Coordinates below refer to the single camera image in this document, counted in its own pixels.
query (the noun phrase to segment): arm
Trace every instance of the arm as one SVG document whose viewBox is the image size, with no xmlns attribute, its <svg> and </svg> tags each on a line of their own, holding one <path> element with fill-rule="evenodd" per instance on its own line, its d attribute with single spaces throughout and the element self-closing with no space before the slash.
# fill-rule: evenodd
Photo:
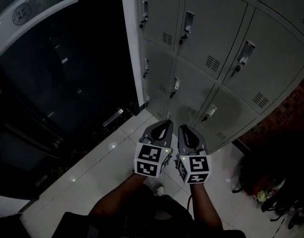
<svg viewBox="0 0 304 238">
<path fill-rule="evenodd" d="M 89 215 L 114 216 L 126 205 L 130 197 L 143 185 L 147 177 L 132 174 L 118 187 L 101 198 L 92 208 Z"/>
<path fill-rule="evenodd" d="M 195 220 L 210 228 L 222 230 L 221 219 L 213 207 L 203 184 L 190 185 Z"/>
</svg>

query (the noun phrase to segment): white cube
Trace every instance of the white cube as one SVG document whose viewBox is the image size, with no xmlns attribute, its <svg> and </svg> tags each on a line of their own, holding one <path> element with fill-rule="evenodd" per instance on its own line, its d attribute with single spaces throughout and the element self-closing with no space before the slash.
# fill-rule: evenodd
<svg viewBox="0 0 304 238">
<path fill-rule="evenodd" d="M 172 148 L 137 143 L 134 158 L 136 174 L 157 178 L 171 159 Z"/>
<path fill-rule="evenodd" d="M 184 183 L 204 183 L 211 174 L 211 156 L 179 156 L 177 169 Z"/>
</svg>

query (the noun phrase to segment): cable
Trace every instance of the cable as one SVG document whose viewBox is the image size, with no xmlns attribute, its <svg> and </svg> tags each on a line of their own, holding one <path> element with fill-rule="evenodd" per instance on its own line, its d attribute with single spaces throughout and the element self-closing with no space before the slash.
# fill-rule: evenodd
<svg viewBox="0 0 304 238">
<path fill-rule="evenodd" d="M 190 195 L 190 197 L 189 197 L 189 199 L 188 199 L 188 203 L 187 203 L 187 211 L 189 212 L 189 204 L 190 204 L 190 200 L 191 200 L 191 195 Z"/>
</svg>

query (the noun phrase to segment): person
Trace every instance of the person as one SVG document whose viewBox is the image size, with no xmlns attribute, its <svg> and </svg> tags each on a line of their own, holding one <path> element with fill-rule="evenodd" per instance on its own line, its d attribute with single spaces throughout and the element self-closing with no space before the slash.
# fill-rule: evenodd
<svg viewBox="0 0 304 238">
<path fill-rule="evenodd" d="M 153 193 L 147 177 L 132 174 L 101 198 L 88 216 L 66 212 L 53 238 L 180 238 L 237 237 L 238 230 L 224 231 L 203 184 L 191 184 L 194 220 L 188 210 L 164 195 L 164 187 Z"/>
</svg>

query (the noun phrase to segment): circular logo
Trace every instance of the circular logo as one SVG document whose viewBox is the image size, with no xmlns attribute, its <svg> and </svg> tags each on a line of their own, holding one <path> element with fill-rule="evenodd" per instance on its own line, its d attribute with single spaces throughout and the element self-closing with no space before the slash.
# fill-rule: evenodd
<svg viewBox="0 0 304 238">
<path fill-rule="evenodd" d="M 32 9 L 29 4 L 21 4 L 13 13 L 13 22 L 15 25 L 22 25 L 26 23 L 31 16 Z"/>
</svg>

